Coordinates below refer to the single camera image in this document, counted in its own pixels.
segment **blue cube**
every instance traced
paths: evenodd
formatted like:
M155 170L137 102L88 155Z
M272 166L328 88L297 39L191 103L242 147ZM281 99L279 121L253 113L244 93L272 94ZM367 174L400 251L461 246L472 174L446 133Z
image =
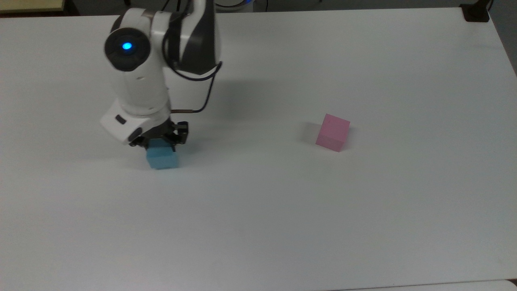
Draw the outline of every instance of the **blue cube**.
M153 169L170 169L178 167L178 157L171 145L161 138L149 141L146 153L147 162Z

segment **table surface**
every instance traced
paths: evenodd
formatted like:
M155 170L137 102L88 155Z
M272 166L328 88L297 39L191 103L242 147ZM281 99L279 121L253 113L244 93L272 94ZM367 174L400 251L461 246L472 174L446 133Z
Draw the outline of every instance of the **table surface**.
M0 0L0 13L62 11L65 0Z
M218 15L180 168L100 117L116 17L0 19L2 290L334 290L517 277L517 78L458 8ZM207 82L166 72L173 105ZM351 121L337 153L326 113Z

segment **black cable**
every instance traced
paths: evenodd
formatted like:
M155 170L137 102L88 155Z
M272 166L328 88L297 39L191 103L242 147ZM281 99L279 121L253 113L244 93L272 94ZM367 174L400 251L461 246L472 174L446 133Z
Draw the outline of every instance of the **black cable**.
M493 5L493 4L494 4L494 0L492 0L492 1L490 2L490 6L488 7L487 11L490 11L490 9L492 9L492 5Z
M167 7L167 4L169 3L170 0L167 0L165 1L165 5L163 5L162 9L160 11L163 11L165 9L165 7Z
M179 15L175 19L171 20L170 23L173 23L173 22L178 21L178 20L182 21L183 18L185 18L185 16L187 16L187 14L188 14L187 11L189 9L189 6L190 6L190 1L187 1L187 5L185 7L185 10L181 13L181 15ZM208 104L208 100L210 99L210 94L212 93L212 87L213 87L214 81L216 79L216 74L221 69L221 66L223 65L223 62L219 62L217 64L216 69L214 70L214 72L212 74L206 76L206 77L203 77L203 78L192 78L192 77L188 77L188 76L183 75L182 73L178 72L178 70L176 68L176 67L178 67L177 62L176 61L172 61L171 62L171 60L169 60L169 58L167 57L167 54L165 53L165 43L166 43L167 38L169 36L169 32L170 32L170 30L167 30L165 32L165 34L163 35L162 55L163 55L163 58L165 59L165 62L171 68L171 70L174 73L176 73L178 76L180 76L182 78L185 78L187 80L190 80L190 81L205 81L205 80L208 80L208 79L212 78L212 80L210 81L210 87L208 88L208 93L206 95L205 104L203 104L203 106L200 109L198 109L198 110L174 109L174 110L171 110L171 113L199 113L199 112L203 111L206 108L206 105Z
M208 100L210 99L210 93L212 93L212 86L214 85L215 79L216 79L216 75L214 75L212 77L212 80L210 81L210 87L208 87L208 93L206 94L205 104L203 104L203 106L200 109L193 110L192 113L199 113L199 112L205 110L206 105L208 104Z
M208 104L208 100L210 99L210 94L212 93L212 86L214 85L214 81L216 79L216 74L222 65L223 65L223 63L219 62L219 64L216 67L216 70L212 74L210 74L210 76L202 78L202 79L194 79L194 78L184 76L183 74L177 73L178 75L186 78L187 80L191 80L191 81L204 81L204 80L208 80L208 78L212 78L212 80L210 81L210 87L208 87L208 93L206 94L205 104L203 104L203 106L200 109L198 109L198 110L174 109L174 110L171 110L171 113L199 113L199 112L205 110L206 105Z

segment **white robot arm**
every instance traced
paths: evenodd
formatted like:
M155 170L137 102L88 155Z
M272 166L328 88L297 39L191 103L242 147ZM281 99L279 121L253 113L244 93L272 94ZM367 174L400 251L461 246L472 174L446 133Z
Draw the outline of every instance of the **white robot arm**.
M147 148L150 139L161 138L175 149L186 141L188 123L170 120L162 69L167 66L189 80L213 82L222 64L214 0L190 0L190 5L191 14L189 7L183 13L131 8L113 24L104 53L117 98L101 124L123 144Z

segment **blue led light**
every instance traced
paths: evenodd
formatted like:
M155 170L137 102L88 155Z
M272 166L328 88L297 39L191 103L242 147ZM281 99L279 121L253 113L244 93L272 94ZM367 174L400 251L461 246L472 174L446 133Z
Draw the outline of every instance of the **blue led light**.
M133 47L133 45L130 42L125 42L122 44L122 48L125 50L129 50L132 47Z

